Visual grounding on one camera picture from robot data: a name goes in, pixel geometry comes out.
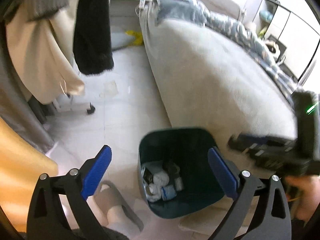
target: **dark green trash can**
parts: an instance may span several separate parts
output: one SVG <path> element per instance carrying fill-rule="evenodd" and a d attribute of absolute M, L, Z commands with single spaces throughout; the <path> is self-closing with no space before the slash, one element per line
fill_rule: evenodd
<path fill-rule="evenodd" d="M 208 150 L 216 146 L 212 135 L 201 128 L 159 130 L 147 134 L 140 142 L 138 180 L 140 192 L 153 213 L 172 219 L 199 211 L 223 196 L 223 190 L 208 164 Z M 152 161 L 173 160 L 180 167 L 184 190 L 169 201 L 147 201 L 141 166 Z"/>

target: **green light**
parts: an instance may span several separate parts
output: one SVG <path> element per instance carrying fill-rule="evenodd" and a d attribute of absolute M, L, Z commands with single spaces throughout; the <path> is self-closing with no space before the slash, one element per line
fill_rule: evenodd
<path fill-rule="evenodd" d="M 315 107 L 316 107 L 318 104 L 319 104 L 319 102 L 317 102 L 316 104 L 314 104 L 313 106 L 311 106 L 311 107 L 307 110 L 307 114 L 311 114 L 311 113 L 314 111 Z"/>

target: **chair caster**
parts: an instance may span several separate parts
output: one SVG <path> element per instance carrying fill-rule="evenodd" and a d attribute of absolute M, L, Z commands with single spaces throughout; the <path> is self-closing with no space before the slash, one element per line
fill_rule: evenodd
<path fill-rule="evenodd" d="M 93 114 L 96 111 L 96 108 L 90 103 L 90 108 L 87 109 L 87 114 Z"/>

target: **gray slipper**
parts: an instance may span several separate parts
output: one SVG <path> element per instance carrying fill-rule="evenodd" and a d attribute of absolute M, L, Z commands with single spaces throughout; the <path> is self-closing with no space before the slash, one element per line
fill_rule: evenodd
<path fill-rule="evenodd" d="M 101 191 L 102 185 L 108 185 L 109 188 Z M 135 223 L 140 232 L 143 230 L 143 222 L 141 219 L 134 213 L 134 211 L 130 208 L 127 202 L 122 197 L 119 190 L 116 186 L 109 180 L 105 180 L 98 185 L 96 192 L 93 195 L 94 201 L 101 209 L 101 211 L 107 215 L 107 212 L 110 208 L 114 206 L 122 206 L 124 214 Z"/>

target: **yellow curtain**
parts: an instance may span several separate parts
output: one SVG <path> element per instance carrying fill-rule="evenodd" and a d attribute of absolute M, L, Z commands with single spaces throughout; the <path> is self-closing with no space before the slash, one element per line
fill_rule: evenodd
<path fill-rule="evenodd" d="M 19 232 L 26 231 L 32 193 L 42 173 L 56 176 L 57 164 L 0 118 L 0 206 Z"/>

